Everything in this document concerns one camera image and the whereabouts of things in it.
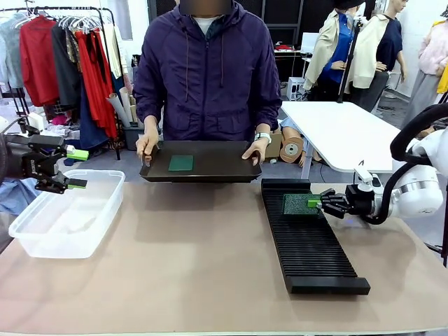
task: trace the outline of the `blue shirt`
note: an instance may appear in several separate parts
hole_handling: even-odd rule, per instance
[[[329,63],[327,63],[327,65],[323,68],[321,76],[323,78],[329,78],[336,83],[341,83],[344,72],[341,70],[331,69],[331,64],[337,61],[347,61],[347,58],[349,58],[350,45],[353,41],[353,36],[351,35],[351,29],[347,26],[347,16],[343,13],[338,13],[338,15],[339,39],[337,42],[337,47]]]
[[[387,71],[392,71],[398,57],[398,53],[403,50],[403,38],[401,35],[401,24],[397,19],[390,17],[383,39],[379,42],[377,49],[377,61],[387,67]]]

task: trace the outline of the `white plastic container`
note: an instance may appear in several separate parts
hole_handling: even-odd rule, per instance
[[[89,258],[120,208],[121,171],[71,170],[65,176],[87,180],[87,188],[42,192],[9,227],[31,257]]]

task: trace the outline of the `plastic bin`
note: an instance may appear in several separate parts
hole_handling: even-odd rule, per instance
[[[31,257],[89,258],[123,201],[121,171],[71,170],[65,176],[87,180],[87,188],[43,192],[9,227]]]

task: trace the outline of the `brown tabletop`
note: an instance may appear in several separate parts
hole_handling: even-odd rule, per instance
[[[315,193],[342,185],[314,185]],[[448,328],[448,271],[401,220],[328,217],[372,290],[286,291],[259,185],[125,186],[87,260],[0,255],[0,331],[37,334],[392,333]]]

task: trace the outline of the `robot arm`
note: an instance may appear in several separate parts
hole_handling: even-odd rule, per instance
[[[338,218],[346,213],[361,216],[374,225],[390,216],[415,218],[434,214],[443,203],[437,171],[448,176],[448,129],[436,131],[413,146],[410,143],[421,130],[447,116],[448,104],[431,106],[399,133],[391,144],[395,173],[384,187],[377,176],[358,167],[362,183],[348,185],[345,194],[336,195],[329,190],[322,195],[322,210]]]
[[[85,188],[87,181],[65,177],[57,161],[61,158],[86,160],[88,152],[65,145],[59,136],[40,135],[36,128],[27,124],[26,117],[16,121],[22,133],[28,136],[4,134],[12,124],[0,129],[0,183],[5,178],[31,177],[37,180],[37,190],[49,193],[63,194],[70,188]]]

